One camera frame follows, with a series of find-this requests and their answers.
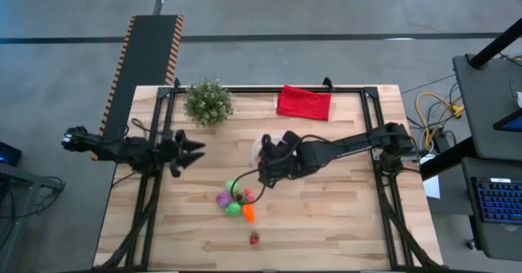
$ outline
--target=keyboard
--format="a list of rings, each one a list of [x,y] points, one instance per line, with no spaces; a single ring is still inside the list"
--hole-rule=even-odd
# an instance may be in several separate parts
[[[482,222],[522,224],[522,179],[471,178]]]

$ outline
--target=potted plant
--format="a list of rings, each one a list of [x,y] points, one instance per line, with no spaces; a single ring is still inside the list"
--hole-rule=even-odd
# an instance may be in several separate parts
[[[185,110],[197,126],[213,126],[234,113],[231,95],[219,80],[204,79],[191,85],[185,95]]]

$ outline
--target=wooden table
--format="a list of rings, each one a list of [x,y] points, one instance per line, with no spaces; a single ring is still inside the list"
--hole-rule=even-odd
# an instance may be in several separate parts
[[[378,86],[378,91],[385,122],[408,125],[399,87]],[[150,125],[156,92],[157,86],[136,88],[130,119],[136,117]],[[215,203],[227,180],[254,168],[252,144],[263,134],[292,130],[334,140],[365,132],[359,95],[334,94],[330,121],[325,122],[278,116],[275,94],[235,94],[234,115],[212,128],[197,128],[185,115],[183,101],[184,95],[176,95],[172,127],[206,143],[206,155],[183,171],[181,178],[172,178],[168,169],[164,172],[150,270],[389,269],[368,152],[333,161],[317,174],[280,181],[273,190],[267,189],[255,204],[254,223],[226,216]],[[131,123],[129,127],[129,136],[144,135]],[[130,172],[129,166],[119,165],[114,180]],[[261,188],[257,174],[241,180],[241,185],[252,188],[254,194]],[[420,175],[404,172],[398,185],[408,228],[441,264]],[[95,265],[106,261],[130,230],[138,187],[139,176],[134,176],[111,191]],[[255,246],[249,244],[253,230],[261,239]],[[401,260],[396,231],[394,239]]]

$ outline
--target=red towel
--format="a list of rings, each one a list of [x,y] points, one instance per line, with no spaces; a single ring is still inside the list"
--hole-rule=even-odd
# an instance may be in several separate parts
[[[293,86],[283,86],[277,100],[277,114],[328,121],[332,94],[316,94]]]

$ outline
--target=concrete floor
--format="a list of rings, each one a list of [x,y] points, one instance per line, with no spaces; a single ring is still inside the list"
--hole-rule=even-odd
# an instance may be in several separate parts
[[[151,14],[155,0],[0,0],[0,37],[121,36],[132,15]],[[165,0],[162,14],[185,15],[184,35],[249,33],[500,32],[520,17],[520,0]],[[399,84],[408,90],[448,76],[451,58],[491,40],[259,42],[182,44],[183,84]],[[114,164],[64,151],[70,126],[99,126],[121,44],[1,45],[0,141],[24,151],[23,168],[67,182],[61,199],[31,217],[21,272],[86,269],[94,257]],[[520,42],[505,53],[522,51]],[[446,96],[454,77],[429,90]],[[426,112],[429,103],[422,104]],[[433,114],[438,117],[443,109]],[[447,129],[469,136],[466,119]],[[463,216],[434,214],[445,264],[455,269],[518,272],[520,263],[491,260],[463,247]]]

